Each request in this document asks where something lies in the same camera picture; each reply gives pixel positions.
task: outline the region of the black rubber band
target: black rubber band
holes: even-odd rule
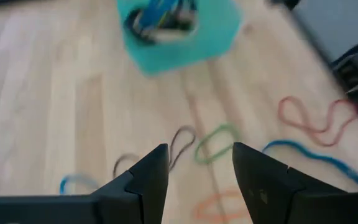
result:
[[[179,150],[178,155],[173,160],[172,159],[173,158],[173,145],[174,145],[175,141],[177,140],[177,137],[179,136],[179,134],[184,131],[188,131],[193,136],[193,139],[190,142],[188,142],[187,144],[185,144],[185,146],[183,146],[182,149]],[[185,151],[187,151],[190,148],[190,146],[194,144],[195,141],[196,141],[196,130],[192,126],[182,126],[181,128],[179,128],[179,130],[173,136],[171,145],[169,147],[169,150],[170,150],[170,152],[169,152],[169,171],[173,170],[179,157]]]
[[[131,160],[134,162],[137,162],[139,160],[139,156],[133,153],[125,153],[123,154],[120,158],[118,158],[118,160],[116,161],[116,163],[114,164],[114,167],[112,168],[112,178],[115,179],[117,177],[117,168],[118,165],[124,161],[124,160]]]

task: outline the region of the blue object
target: blue object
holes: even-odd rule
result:
[[[121,24],[132,10],[146,8],[149,1],[117,0]],[[197,0],[196,3],[196,30],[182,40],[145,45],[123,28],[126,50],[145,75],[153,77],[159,72],[218,57],[230,49],[242,22],[236,4],[232,0]]]
[[[315,154],[315,153],[311,152],[309,149],[307,149],[306,147],[304,147],[302,144],[300,144],[296,141],[293,141],[293,140],[288,140],[288,139],[272,141],[269,144],[267,144],[267,146],[265,146],[263,148],[262,152],[265,153],[267,149],[274,147],[274,146],[290,146],[290,147],[296,149],[297,151],[299,151],[300,153],[302,153],[307,158],[317,159],[317,160],[321,160],[324,162],[328,162],[328,163],[334,165],[341,172],[346,174],[350,179],[354,180],[358,184],[358,172],[355,171],[354,169],[350,168],[343,161],[340,161],[333,157]]]
[[[139,20],[141,27],[157,27],[166,12],[172,9],[178,0],[151,0]]]
[[[61,195],[65,195],[67,194],[66,191],[66,185],[70,182],[77,182],[77,183],[82,183],[84,185],[86,185],[87,187],[89,187],[90,189],[99,189],[99,185],[98,183],[93,180],[90,177],[87,177],[83,174],[70,174],[65,176],[62,181],[60,182],[59,185],[59,194]]]

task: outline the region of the black object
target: black object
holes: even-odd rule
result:
[[[235,143],[233,164],[254,224],[358,224],[358,193],[346,193]]]
[[[168,146],[161,144],[90,195],[0,197],[0,224],[161,223],[168,187]]]
[[[346,193],[243,143],[233,164],[254,224],[358,224],[358,193]],[[159,145],[90,195],[0,197],[0,223],[159,224],[168,186],[168,146]]]
[[[358,1],[272,0],[282,3],[333,77],[358,107]]]

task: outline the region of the blue rubber band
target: blue rubber band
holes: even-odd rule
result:
[[[95,180],[93,180],[92,178],[87,177],[83,174],[70,174],[70,175],[66,175],[60,182],[59,194],[61,194],[61,195],[67,194],[66,185],[70,182],[84,184],[87,187],[89,187],[90,189],[95,189],[95,190],[99,189],[98,183]]]
[[[354,182],[356,182],[358,184],[358,172],[355,171],[354,169],[350,168],[343,161],[340,161],[333,157],[315,154],[315,153],[311,152],[309,149],[307,149],[306,147],[304,147],[302,144],[300,144],[296,141],[289,140],[289,139],[272,141],[264,147],[262,152],[265,153],[267,149],[274,147],[274,146],[290,146],[290,147],[296,149],[297,151],[299,151],[300,153],[302,153],[304,156],[306,156],[309,159],[317,159],[317,160],[321,160],[324,162],[328,162],[328,163],[334,165],[341,172],[346,174],[350,179],[354,180]]]

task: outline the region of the red rubber band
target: red rubber band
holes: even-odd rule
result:
[[[285,108],[285,103],[287,102],[293,103],[294,106],[298,109],[298,111],[301,114],[301,123],[297,123],[285,117],[284,108]],[[334,121],[333,116],[334,116],[335,107],[341,103],[349,105],[352,108],[353,114],[348,120],[346,120],[341,124],[338,133],[335,135],[334,139],[331,142],[323,142],[316,136],[316,134],[325,133],[331,129]],[[313,127],[313,125],[311,124],[309,119],[309,114],[305,106],[303,105],[302,101],[299,100],[298,98],[294,96],[287,96],[282,100],[280,100],[280,102],[278,103],[278,118],[280,121],[282,121],[283,123],[289,126],[304,131],[315,144],[323,147],[331,147],[338,144],[338,142],[342,138],[343,133],[345,132],[346,126],[350,124],[352,121],[354,121],[357,117],[358,117],[358,109],[355,104],[353,104],[349,100],[336,100],[329,105],[325,127],[323,129],[318,129]]]

